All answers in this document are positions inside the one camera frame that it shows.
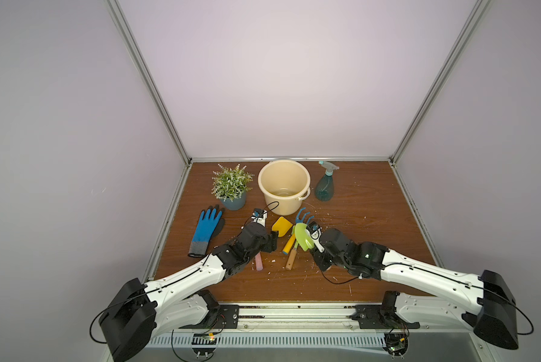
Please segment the purple trowel pink handle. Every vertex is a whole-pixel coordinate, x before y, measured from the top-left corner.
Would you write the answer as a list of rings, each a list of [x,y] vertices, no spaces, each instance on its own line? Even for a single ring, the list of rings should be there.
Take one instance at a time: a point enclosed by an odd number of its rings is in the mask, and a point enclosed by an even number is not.
[[[262,262],[262,258],[261,258],[261,253],[257,253],[255,255],[255,269],[257,272],[261,272],[263,270],[264,266],[263,266],[263,262]]]

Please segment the yellow plastic scoop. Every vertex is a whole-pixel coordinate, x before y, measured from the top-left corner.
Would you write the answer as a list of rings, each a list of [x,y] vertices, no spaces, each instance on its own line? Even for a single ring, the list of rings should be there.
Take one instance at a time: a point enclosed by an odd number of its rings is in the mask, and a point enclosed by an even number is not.
[[[285,217],[279,217],[271,227],[272,232],[276,232],[279,238],[284,237],[293,227],[293,223]]]

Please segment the green trowel wooden handle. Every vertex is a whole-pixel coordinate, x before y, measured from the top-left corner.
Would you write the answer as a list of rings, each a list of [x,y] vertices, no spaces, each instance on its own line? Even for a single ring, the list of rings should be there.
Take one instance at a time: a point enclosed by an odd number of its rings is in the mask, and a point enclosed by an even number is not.
[[[303,251],[308,251],[315,248],[314,240],[311,237],[311,232],[308,229],[308,225],[305,223],[297,223],[293,229],[296,242]]]

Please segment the teal spray bottle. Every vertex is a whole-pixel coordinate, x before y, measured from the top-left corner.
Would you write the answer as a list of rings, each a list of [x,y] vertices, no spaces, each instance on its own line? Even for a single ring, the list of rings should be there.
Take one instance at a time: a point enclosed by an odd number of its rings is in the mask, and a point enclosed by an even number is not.
[[[318,161],[318,163],[325,169],[325,173],[315,187],[314,194],[318,200],[328,202],[335,193],[333,174],[339,167],[329,161]]]

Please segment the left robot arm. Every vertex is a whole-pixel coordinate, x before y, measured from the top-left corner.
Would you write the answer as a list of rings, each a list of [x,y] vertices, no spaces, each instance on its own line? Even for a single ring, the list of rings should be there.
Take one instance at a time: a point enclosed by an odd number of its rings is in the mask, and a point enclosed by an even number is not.
[[[278,238],[261,223],[248,223],[194,265],[155,281],[125,283],[98,316],[113,360],[130,360],[162,333],[213,322],[219,304],[207,288],[241,272],[257,254],[274,252]]]

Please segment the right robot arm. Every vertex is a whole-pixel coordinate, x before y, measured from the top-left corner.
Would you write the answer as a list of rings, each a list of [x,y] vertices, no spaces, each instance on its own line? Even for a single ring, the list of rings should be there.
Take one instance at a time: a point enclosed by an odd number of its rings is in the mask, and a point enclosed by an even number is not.
[[[495,271],[481,275],[451,271],[420,262],[372,242],[355,243],[338,229],[305,227],[300,245],[320,271],[345,269],[356,279],[403,284],[435,296],[457,309],[458,321],[483,341],[508,350],[519,348],[516,300]]]

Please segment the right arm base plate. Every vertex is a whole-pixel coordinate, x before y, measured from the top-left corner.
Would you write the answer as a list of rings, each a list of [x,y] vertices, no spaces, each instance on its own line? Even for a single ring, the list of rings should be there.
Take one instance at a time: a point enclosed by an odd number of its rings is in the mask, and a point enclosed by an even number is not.
[[[359,323],[360,329],[387,329],[401,330],[420,329],[419,322],[408,323],[397,316],[395,312],[381,310],[382,305],[359,304],[354,307],[355,312],[350,316],[352,321]]]

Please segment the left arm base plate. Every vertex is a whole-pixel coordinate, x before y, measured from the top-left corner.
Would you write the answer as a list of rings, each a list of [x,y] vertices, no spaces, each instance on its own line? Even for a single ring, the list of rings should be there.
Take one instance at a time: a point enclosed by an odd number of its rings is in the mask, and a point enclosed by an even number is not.
[[[208,312],[207,316],[198,324],[186,325],[182,329],[237,329],[240,306],[236,304],[221,305],[214,312]]]

